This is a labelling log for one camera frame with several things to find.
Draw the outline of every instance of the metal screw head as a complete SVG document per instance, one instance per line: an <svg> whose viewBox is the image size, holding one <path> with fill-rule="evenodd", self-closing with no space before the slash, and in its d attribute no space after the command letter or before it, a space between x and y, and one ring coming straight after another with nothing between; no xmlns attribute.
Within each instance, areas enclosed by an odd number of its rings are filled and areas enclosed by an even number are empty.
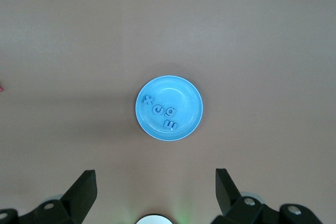
<svg viewBox="0 0 336 224"><path fill-rule="evenodd" d="M44 210L48 210L54 207L54 203L48 203L44 206Z"/></svg>
<svg viewBox="0 0 336 224"><path fill-rule="evenodd" d="M289 206L288 211L290 211L294 215L300 215L301 214L300 209L297 208L296 206Z"/></svg>
<svg viewBox="0 0 336 224"><path fill-rule="evenodd" d="M0 220L5 219L8 216L8 213L3 212L0 214Z"/></svg>
<svg viewBox="0 0 336 224"><path fill-rule="evenodd" d="M254 202L254 200L253 199L251 199L251 198L245 198L244 199L244 202L245 202L245 204L247 204L247 205L249 205L249 206L254 206L256 203Z"/></svg>

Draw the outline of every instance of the table surface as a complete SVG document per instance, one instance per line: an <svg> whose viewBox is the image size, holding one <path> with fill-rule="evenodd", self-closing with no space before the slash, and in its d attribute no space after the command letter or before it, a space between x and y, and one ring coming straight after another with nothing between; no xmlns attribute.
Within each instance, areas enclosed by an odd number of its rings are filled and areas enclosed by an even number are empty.
<svg viewBox="0 0 336 224"><path fill-rule="evenodd" d="M0 208L25 214L86 169L84 223L210 223L215 169L273 209L336 219L336 0L0 0ZM135 99L181 76L204 114L148 136Z"/></svg>

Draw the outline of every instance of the blue plate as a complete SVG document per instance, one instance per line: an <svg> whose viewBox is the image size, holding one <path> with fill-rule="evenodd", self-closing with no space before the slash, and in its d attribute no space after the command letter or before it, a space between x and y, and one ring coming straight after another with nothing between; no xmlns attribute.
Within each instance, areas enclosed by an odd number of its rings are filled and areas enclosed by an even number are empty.
<svg viewBox="0 0 336 224"><path fill-rule="evenodd" d="M197 128L203 114L203 103L200 93L189 81L178 76L161 76L141 89L135 113L148 135L175 141Z"/></svg>

